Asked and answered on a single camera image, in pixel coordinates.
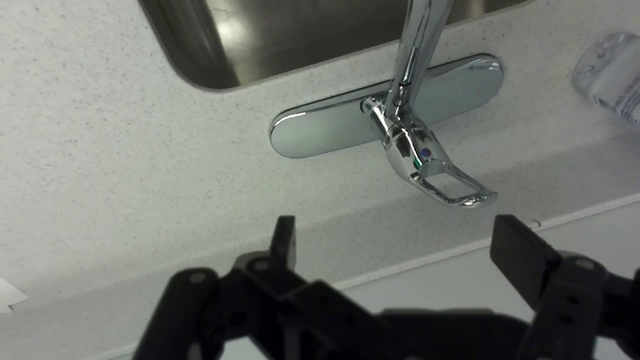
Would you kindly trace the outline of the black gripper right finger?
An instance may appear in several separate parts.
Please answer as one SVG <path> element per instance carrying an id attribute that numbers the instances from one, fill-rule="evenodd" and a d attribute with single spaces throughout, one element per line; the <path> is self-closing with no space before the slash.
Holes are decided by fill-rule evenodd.
<path id="1" fill-rule="evenodd" d="M 495 218 L 491 260 L 535 311 L 518 360 L 594 360 L 599 338 L 640 360 L 639 273 L 557 249 L 513 214 Z"/>

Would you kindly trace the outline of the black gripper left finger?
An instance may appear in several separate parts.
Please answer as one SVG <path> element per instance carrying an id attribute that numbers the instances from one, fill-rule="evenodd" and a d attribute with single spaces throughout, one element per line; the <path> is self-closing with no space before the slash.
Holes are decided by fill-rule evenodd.
<path id="1" fill-rule="evenodd" d="M 266 360 L 310 360 L 315 341 L 295 315 L 296 218 L 280 215 L 266 249 L 232 269 L 176 272 L 145 327 L 133 360 L 222 360 L 227 343 L 251 340 Z"/>

